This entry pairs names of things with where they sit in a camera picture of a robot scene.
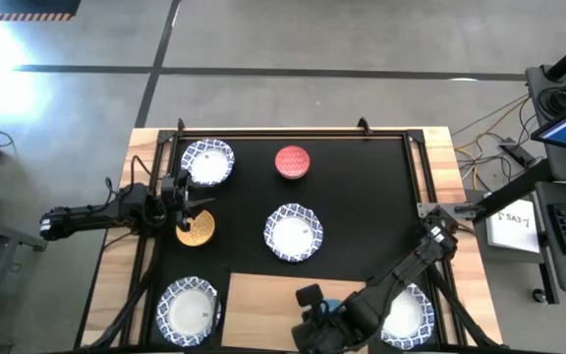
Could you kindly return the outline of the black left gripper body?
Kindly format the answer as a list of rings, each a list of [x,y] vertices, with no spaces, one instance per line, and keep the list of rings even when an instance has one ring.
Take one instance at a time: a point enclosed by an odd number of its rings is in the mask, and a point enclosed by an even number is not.
[[[188,170],[181,168],[174,181],[174,200],[177,216],[177,226],[182,231],[189,231],[190,225],[188,218],[191,216],[189,211],[189,182],[191,174]]]

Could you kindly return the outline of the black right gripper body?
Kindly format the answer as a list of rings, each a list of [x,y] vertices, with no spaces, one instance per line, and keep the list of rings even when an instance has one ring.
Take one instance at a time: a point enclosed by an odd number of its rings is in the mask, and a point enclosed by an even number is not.
[[[318,284],[297,290],[296,298],[303,308],[302,322],[291,333],[301,354],[336,354],[355,345],[357,338],[341,314],[343,305],[333,313],[321,310],[325,297]]]

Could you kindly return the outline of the yellow bowl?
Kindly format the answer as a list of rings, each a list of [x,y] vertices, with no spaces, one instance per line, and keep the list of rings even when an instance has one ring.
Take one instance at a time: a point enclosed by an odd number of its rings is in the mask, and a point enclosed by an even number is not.
[[[196,217],[187,219],[189,231],[183,231],[179,226],[176,227],[178,240],[189,247],[199,247],[207,243],[215,231],[215,219],[208,210],[203,210]]]

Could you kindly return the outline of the blue white patterned paper plate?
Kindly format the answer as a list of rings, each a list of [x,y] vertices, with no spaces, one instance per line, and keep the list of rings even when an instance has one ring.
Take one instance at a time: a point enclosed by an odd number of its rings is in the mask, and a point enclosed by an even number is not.
[[[299,204],[286,204],[266,219],[263,239],[278,259],[300,263],[321,247],[324,230],[313,210]]]
[[[164,290],[156,306],[155,322],[169,343],[195,347],[213,333],[221,314],[217,290],[205,279],[188,276]]]
[[[231,174],[235,154],[221,140],[204,139],[191,143],[183,152],[180,162],[181,168],[189,172],[195,185],[214,187]]]
[[[422,290],[409,284],[391,303],[380,339],[401,350],[425,344],[433,335],[435,310]]]

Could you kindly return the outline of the red zigzag bowl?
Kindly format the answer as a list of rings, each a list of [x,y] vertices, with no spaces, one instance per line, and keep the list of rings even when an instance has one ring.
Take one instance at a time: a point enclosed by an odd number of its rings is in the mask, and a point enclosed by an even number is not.
[[[295,180],[307,174],[311,158],[305,149],[298,146],[286,146],[275,155],[275,168],[284,178]]]

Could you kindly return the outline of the wooden shelf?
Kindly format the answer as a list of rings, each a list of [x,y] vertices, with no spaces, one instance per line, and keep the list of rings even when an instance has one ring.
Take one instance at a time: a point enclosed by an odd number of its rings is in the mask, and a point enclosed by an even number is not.
[[[294,351],[291,329],[302,322],[296,291],[317,284],[323,295],[342,300],[365,287],[359,281],[233,273],[225,305],[222,344]]]

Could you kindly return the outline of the grey metal mounting plate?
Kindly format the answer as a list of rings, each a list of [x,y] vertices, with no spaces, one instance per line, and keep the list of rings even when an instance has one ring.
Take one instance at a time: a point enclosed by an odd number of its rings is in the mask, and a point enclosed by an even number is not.
[[[439,204],[439,203],[418,203],[417,211],[419,217],[425,217],[435,209],[440,208],[453,218],[474,219],[481,211],[481,207],[472,203],[461,204]]]

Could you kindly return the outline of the white paper sign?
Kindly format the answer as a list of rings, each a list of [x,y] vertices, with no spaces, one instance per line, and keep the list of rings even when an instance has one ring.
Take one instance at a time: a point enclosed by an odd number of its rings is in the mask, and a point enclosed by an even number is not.
[[[534,204],[518,200],[486,219],[489,246],[538,253]]]

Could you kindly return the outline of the black support beam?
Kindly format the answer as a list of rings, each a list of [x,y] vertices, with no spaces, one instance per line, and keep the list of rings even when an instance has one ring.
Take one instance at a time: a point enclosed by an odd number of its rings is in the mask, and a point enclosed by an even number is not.
[[[494,213],[521,199],[534,190],[536,183],[551,182],[553,180],[549,160],[541,160],[534,166],[528,168],[522,175],[478,202],[477,206],[479,210],[473,222],[485,220]]]

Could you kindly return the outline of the striped edge floor mat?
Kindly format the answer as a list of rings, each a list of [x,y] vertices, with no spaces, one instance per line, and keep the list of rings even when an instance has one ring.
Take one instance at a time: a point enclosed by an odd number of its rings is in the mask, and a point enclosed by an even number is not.
[[[0,22],[69,21],[81,0],[0,0]]]

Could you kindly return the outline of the black power strip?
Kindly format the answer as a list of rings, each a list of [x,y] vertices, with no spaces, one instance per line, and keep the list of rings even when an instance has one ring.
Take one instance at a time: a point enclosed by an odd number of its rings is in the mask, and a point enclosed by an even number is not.
[[[524,169],[531,167],[537,159],[517,144],[500,143],[498,147],[508,156],[514,159]]]

